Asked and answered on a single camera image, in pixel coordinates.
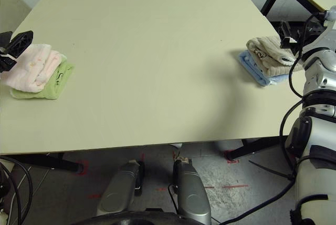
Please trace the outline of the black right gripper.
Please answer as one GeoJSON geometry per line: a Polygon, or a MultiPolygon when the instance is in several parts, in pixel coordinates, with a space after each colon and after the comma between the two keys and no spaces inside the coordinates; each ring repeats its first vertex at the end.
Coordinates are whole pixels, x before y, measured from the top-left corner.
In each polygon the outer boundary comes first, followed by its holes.
{"type": "MultiPolygon", "coordinates": [[[[293,54],[300,50],[301,36],[303,35],[304,22],[280,22],[280,47],[291,48],[293,54]]],[[[320,22],[309,22],[303,45],[307,46],[315,41],[324,31],[325,27],[320,22]]]]}

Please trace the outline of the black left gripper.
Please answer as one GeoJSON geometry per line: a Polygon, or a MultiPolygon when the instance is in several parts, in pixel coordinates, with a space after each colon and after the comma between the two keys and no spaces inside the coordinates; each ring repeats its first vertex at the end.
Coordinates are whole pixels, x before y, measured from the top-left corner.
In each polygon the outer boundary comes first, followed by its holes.
{"type": "Polygon", "coordinates": [[[16,65],[15,57],[19,57],[32,43],[34,33],[29,30],[17,34],[12,40],[12,32],[0,33],[1,73],[10,71],[16,65]],[[5,50],[9,44],[9,53],[5,50]]]}

